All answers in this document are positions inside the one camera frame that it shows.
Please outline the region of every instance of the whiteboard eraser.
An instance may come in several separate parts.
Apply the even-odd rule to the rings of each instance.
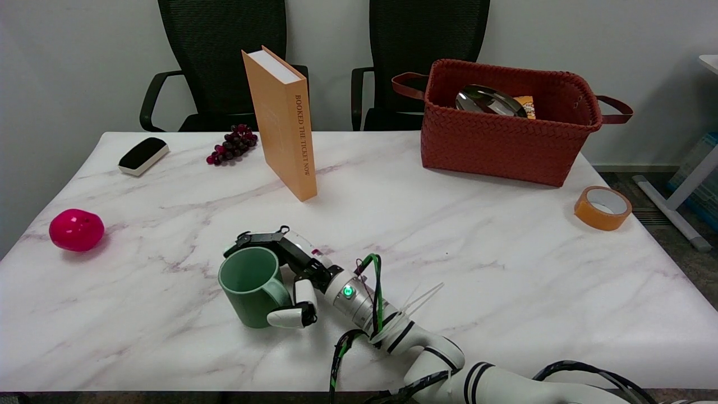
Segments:
[[[118,167],[123,173],[139,177],[168,152],[164,140],[148,137],[122,156]]]

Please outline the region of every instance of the roll of tape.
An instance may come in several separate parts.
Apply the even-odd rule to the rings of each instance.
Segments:
[[[588,187],[574,206],[574,214],[585,224],[599,230],[616,230],[630,215],[628,199],[613,189]]]

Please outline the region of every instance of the floor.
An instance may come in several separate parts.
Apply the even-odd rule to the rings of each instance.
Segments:
[[[637,173],[603,173],[608,185],[626,195],[641,216],[650,217],[646,229],[668,252],[676,264],[718,310],[718,234],[701,222],[698,217],[681,207],[680,211],[694,228],[716,248],[707,254],[697,252],[681,233],[669,223],[661,223],[655,206],[634,184],[631,177]],[[668,173],[643,174],[656,189],[667,193],[665,184]],[[649,390],[658,401],[714,400],[718,390]],[[337,395],[337,403],[360,404],[371,394],[343,393]],[[326,394],[315,393],[231,393],[225,403],[231,404],[319,404],[326,403]],[[43,393],[32,395],[33,404],[216,404],[220,395],[216,392],[118,392],[118,393]]]

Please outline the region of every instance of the orange book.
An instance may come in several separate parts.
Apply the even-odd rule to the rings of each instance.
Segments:
[[[306,201],[317,195],[307,78],[264,46],[242,57],[264,159]]]

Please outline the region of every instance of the basket handle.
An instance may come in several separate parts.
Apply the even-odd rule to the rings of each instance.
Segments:
[[[604,124],[621,125],[628,122],[628,119],[631,119],[631,117],[633,116],[633,108],[628,106],[628,104],[623,101],[618,101],[616,98],[606,96],[596,96],[596,99],[607,105],[612,106],[621,113],[621,115],[604,115]]]
[[[415,100],[424,100],[424,92],[417,90],[413,87],[405,86],[404,83],[413,78],[426,78],[425,74],[418,74],[413,72],[406,72],[400,75],[395,75],[391,79],[391,87],[397,94],[405,97],[413,98]]]

